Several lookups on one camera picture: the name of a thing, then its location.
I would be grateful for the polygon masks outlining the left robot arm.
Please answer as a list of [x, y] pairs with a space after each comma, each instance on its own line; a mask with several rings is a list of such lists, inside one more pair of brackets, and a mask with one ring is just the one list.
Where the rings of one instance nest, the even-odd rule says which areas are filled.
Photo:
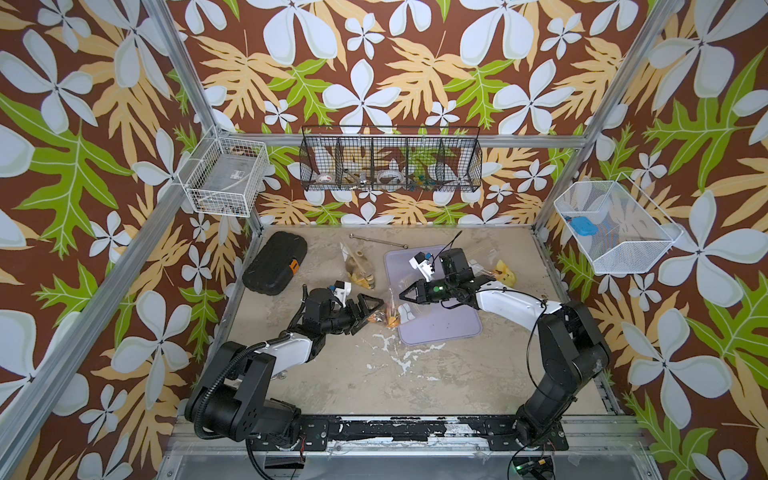
[[371, 315], [385, 311], [381, 298], [359, 294], [340, 299], [340, 292], [339, 286], [304, 289], [299, 308], [278, 337], [250, 346], [227, 341], [218, 348], [184, 411], [198, 438], [296, 445], [301, 410], [267, 397], [272, 379], [314, 360], [327, 336], [355, 335]]

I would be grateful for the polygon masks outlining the ziploc bag with yellow cookies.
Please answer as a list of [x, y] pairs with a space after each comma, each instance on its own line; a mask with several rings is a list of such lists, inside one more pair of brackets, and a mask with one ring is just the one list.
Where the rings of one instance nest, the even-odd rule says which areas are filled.
[[395, 329], [414, 321], [416, 317], [417, 311], [411, 308], [410, 303], [401, 301], [393, 290], [389, 290], [383, 306], [369, 314], [366, 320], [369, 323]]

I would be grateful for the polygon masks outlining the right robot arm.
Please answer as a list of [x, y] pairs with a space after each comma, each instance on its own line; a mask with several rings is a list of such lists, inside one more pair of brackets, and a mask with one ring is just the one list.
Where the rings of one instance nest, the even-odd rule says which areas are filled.
[[581, 390], [607, 366], [611, 351], [589, 309], [581, 302], [539, 298], [473, 270], [460, 248], [409, 259], [421, 278], [399, 294], [418, 305], [467, 306], [495, 314], [537, 338], [543, 376], [518, 408], [513, 438], [522, 448], [545, 444]]

